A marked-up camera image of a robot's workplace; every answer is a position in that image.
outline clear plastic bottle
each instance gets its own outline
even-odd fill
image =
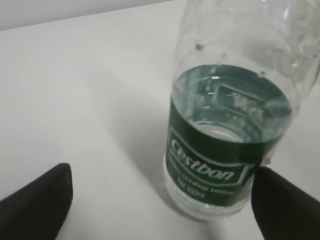
[[[199,219],[239,212],[319,74],[316,0],[190,0],[176,50],[164,175]]]

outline white surface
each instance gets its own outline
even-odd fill
[[[0,30],[164,1],[166,0],[0,0]]]
[[[0,32],[0,199],[68,162],[74,199],[61,240],[262,240],[250,206],[204,224],[166,204],[162,159],[183,5]],[[317,199],[319,103],[317,86],[273,158]]]

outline black felt tip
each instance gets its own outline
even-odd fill
[[[70,165],[58,164],[0,201],[0,240],[54,240],[72,199]]]
[[[265,240],[320,240],[320,202],[273,170],[255,174],[251,204]]]

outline black object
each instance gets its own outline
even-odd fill
[[[251,204],[265,240],[320,240],[320,202],[267,167],[255,174]]]
[[[70,165],[58,164],[0,201],[0,240],[54,240],[72,199]]]

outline white wall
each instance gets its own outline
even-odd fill
[[[165,1],[166,0],[0,0],[0,30]]]

